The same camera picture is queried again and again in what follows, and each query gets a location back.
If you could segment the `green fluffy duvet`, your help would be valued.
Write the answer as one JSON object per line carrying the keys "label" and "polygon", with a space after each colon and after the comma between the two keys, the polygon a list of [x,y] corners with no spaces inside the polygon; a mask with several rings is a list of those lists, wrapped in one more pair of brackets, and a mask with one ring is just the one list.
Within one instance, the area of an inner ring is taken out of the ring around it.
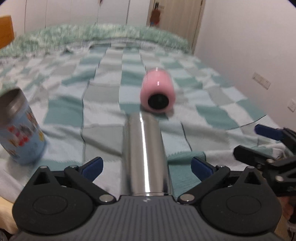
{"label": "green fluffy duvet", "polygon": [[186,39],[153,27],[115,24],[58,25],[18,36],[1,49],[1,57],[20,57],[41,51],[51,51],[73,43],[111,39],[147,41],[183,52],[191,51]]}

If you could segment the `brown hanging bag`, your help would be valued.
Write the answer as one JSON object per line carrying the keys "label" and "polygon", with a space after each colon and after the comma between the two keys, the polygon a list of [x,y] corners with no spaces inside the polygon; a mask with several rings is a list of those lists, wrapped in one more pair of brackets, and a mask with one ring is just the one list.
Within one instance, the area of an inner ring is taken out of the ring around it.
{"label": "brown hanging bag", "polygon": [[152,10],[151,17],[149,19],[149,24],[151,27],[159,27],[161,20],[161,10],[159,9],[159,2],[155,2],[154,9]]}

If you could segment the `stainless steel cup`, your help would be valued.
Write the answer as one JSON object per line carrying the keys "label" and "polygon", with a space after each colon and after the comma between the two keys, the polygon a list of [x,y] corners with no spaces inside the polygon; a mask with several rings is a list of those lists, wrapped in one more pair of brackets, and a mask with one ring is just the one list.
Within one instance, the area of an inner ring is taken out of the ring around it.
{"label": "stainless steel cup", "polygon": [[125,122],[121,193],[131,196],[173,194],[161,129],[150,113],[132,113]]}

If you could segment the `beige door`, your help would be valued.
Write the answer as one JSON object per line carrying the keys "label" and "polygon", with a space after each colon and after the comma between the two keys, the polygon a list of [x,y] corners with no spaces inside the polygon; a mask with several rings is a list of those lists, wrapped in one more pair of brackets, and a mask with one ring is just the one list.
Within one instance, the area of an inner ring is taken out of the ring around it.
{"label": "beige door", "polygon": [[[149,1],[147,25],[170,32],[188,41],[194,53],[203,18],[205,0]],[[154,9],[158,9],[159,22],[150,22]]]}

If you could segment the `checkered green blanket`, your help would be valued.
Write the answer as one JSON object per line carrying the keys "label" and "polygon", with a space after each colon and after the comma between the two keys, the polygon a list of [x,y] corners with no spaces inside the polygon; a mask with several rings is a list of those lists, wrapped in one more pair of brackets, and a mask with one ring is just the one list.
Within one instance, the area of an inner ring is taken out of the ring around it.
{"label": "checkered green blanket", "polygon": [[156,67],[170,74],[176,93],[173,109],[156,115],[175,195],[199,183],[190,168],[194,156],[240,171],[245,166],[232,154],[238,145],[276,159],[290,154],[254,132],[258,124],[276,127],[273,120],[198,58],[145,43],[90,43],[1,57],[1,91],[23,90],[47,144],[44,156],[27,166],[1,149],[1,197],[15,201],[39,166],[63,170],[97,156],[104,171],[95,182],[117,196],[125,118],[141,111],[142,79]]}

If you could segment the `pink cup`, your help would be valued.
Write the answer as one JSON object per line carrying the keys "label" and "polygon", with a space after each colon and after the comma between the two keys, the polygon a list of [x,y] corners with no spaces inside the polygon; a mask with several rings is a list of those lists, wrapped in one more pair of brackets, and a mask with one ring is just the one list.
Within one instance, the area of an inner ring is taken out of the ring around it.
{"label": "pink cup", "polygon": [[172,110],[176,93],[170,74],[162,68],[148,70],[142,80],[140,104],[151,113],[167,113]]}

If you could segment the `white wardrobe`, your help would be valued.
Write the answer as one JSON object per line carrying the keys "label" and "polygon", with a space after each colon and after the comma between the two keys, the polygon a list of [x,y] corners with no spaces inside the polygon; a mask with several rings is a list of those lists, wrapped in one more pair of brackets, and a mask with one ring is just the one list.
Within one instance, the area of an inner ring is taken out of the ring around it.
{"label": "white wardrobe", "polygon": [[26,1],[25,32],[70,24],[145,26],[150,1],[60,0]]}

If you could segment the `white wall socket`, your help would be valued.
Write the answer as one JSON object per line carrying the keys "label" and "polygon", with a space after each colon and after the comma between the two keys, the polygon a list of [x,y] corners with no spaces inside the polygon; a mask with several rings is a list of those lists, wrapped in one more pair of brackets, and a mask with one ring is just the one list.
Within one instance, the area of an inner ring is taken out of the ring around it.
{"label": "white wall socket", "polygon": [[291,111],[291,112],[295,112],[296,110],[296,101],[294,99],[290,99],[288,104],[287,104],[287,107],[288,109]]}

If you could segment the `blue sticker cup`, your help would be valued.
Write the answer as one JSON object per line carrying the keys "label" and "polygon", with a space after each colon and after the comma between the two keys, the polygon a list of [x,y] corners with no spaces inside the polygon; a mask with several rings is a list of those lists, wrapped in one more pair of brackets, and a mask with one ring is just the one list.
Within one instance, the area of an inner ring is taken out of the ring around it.
{"label": "blue sticker cup", "polygon": [[37,161],[45,149],[45,136],[19,88],[1,95],[1,145],[21,165]]}

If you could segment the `wooden headboard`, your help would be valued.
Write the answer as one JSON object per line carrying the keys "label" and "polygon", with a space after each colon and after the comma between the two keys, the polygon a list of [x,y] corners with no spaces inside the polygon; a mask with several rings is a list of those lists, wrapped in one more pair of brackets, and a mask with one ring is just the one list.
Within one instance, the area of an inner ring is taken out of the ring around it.
{"label": "wooden headboard", "polygon": [[0,49],[9,45],[15,39],[11,16],[0,17]]}

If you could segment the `white wall switch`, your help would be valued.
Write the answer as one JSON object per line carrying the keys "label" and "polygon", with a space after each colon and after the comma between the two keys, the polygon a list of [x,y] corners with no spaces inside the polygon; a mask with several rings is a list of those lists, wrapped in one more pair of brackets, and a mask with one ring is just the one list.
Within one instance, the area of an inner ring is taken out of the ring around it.
{"label": "white wall switch", "polygon": [[266,90],[270,88],[271,82],[262,77],[260,74],[255,72],[252,76],[252,79],[260,84],[262,87],[264,87]]}

